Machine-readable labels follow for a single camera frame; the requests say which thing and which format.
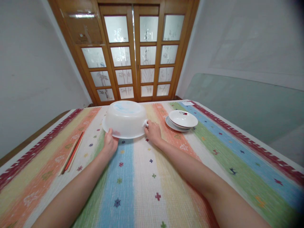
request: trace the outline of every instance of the bowl rim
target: bowl rim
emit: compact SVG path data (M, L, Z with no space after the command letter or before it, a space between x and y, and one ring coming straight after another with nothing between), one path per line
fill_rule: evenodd
M178 112L181 111L181 112L184 112L184 113L189 114L189 116L190 116L190 115L193 116L193 117L196 119L197 123L196 123L195 125L192 125L192 126L182 126L182 125L180 125L180 124L177 124L177 123L174 122L174 121L171 119L171 117L170 117L170 114L173 113L173 112L176 112L176 111L178 111ZM169 113L168 116L169 116L170 120L171 120L173 123L175 123L175 124L178 125L178 126L184 127L184 128L192 128L192 127L195 127L195 126L199 123L198 119L197 119L193 114L191 114L191 113L189 113L189 112L187 112L187 111L183 111L183 110L173 110L173 111L171 111L171 112Z
M189 129L185 129L185 128L180 128L180 129L178 129L178 127L176 127L176 126L174 126L174 127L176 127L176 128L173 128L173 127L171 127L168 123L167 123L167 121L171 121L172 122L172 120L170 119L170 117L169 116L167 116L166 118L165 118L165 123L168 125L168 127L170 127L172 130L175 130L175 131L178 131L178 132L186 132L186 131L189 131L191 128L189 128Z
M103 118L102 120L102 129L105 131L105 132L108 132L109 131L109 128L106 126L106 123L105 123L105 118ZM143 136L145 133L142 133L142 134L139 134L139 135L136 135L136 136L132 136L132 137L124 137L124 136L118 136L118 135L115 135L115 134L112 134L113 137L116 137L116 138L121 138L121 139L134 139L134 138L138 138L140 136Z

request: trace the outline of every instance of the table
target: table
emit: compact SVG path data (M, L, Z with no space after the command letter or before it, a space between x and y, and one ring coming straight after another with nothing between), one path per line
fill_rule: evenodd
M192 101L141 103L162 137L203 162L273 227L300 214L302 167ZM68 112L0 168L0 226L30 227L58 192L103 147L102 119L108 106ZM171 130L172 110L192 113L198 125ZM72 145L85 131L71 171L58 176ZM73 227L218 227L202 195L185 182L145 136L119 140L117 152L98 180Z

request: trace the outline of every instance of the white plastic basin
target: white plastic basin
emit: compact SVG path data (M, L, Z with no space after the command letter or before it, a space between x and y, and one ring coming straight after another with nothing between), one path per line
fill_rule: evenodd
M170 112L169 118L177 127L180 128L192 128L199 123L194 115L182 110Z
M122 139L137 138L145 134L147 113L145 108L133 101L116 101L110 104L102 121L105 132L113 129L113 136Z

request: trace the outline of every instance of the glass panel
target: glass panel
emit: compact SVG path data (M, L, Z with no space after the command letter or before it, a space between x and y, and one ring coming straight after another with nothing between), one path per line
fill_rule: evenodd
M89 68L106 67L101 47L82 48L82 52Z
M180 40L184 15L166 15L165 30L162 40Z
M126 98L134 98L133 94L133 87L120 87L119 88L120 98L126 99Z
M174 67L159 68L158 82L171 81Z
M161 51L161 64L175 63L178 45L163 45Z
M110 43L129 42L126 16L104 17Z
M156 46L140 47L140 65L154 65Z
M124 85L124 84L132 84L132 71L129 70L116 70L116 78L117 78L117 83L119 85Z
M91 75L96 87L111 85L107 71L91 72Z
M151 97L153 95L153 86L152 85L141 86L141 91L142 91L142 97Z
M154 82L154 68L140 70L141 83Z
M129 47L112 47L111 52L115 67L131 65Z
M167 96L169 94L170 84L158 85L156 96Z
M102 90L97 90L97 92L101 101L114 100L112 89L102 89Z
M140 42L153 42L157 40L157 16L141 16L140 24Z

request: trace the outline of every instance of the person's left hand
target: person's left hand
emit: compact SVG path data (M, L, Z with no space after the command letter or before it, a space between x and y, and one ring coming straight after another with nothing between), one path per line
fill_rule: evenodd
M112 128L110 128L109 132L106 132L104 136L104 148L102 150L105 150L113 155L117 150L119 139L112 136L112 131Z

